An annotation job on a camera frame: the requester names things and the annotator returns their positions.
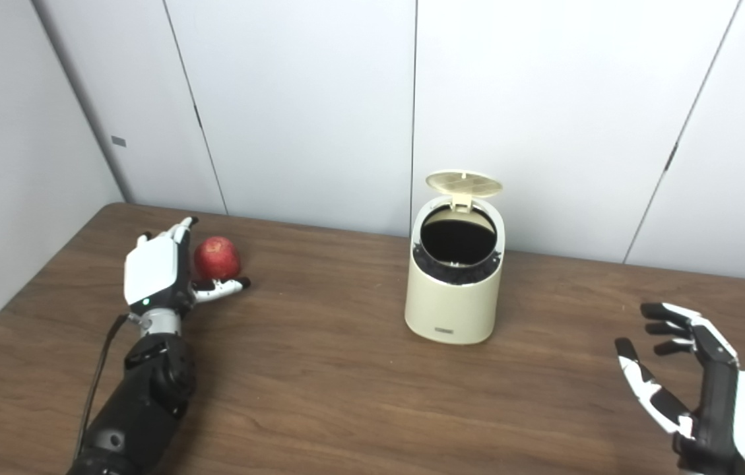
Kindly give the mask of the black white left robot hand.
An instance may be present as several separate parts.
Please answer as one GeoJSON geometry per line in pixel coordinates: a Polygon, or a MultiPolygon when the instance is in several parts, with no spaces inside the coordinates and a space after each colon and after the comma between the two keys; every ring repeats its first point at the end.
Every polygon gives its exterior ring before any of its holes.
{"type": "Polygon", "coordinates": [[[169,309],[183,316],[197,304],[220,300],[251,286],[246,277],[192,278],[191,227],[198,222],[196,216],[188,216],[155,237],[149,232],[138,237],[124,268],[123,292],[132,315],[169,309]]]}

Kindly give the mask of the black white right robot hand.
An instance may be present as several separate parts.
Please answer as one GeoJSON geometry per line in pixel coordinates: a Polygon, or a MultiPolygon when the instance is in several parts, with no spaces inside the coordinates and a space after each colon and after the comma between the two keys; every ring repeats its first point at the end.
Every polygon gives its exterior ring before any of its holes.
{"type": "Polygon", "coordinates": [[[614,341],[623,376],[635,399],[671,436],[680,474],[745,474],[745,369],[734,346],[701,313],[664,301],[639,307],[645,330],[668,336],[661,357],[693,354],[702,370],[697,408],[689,409],[641,363],[632,341],[614,341]]]}

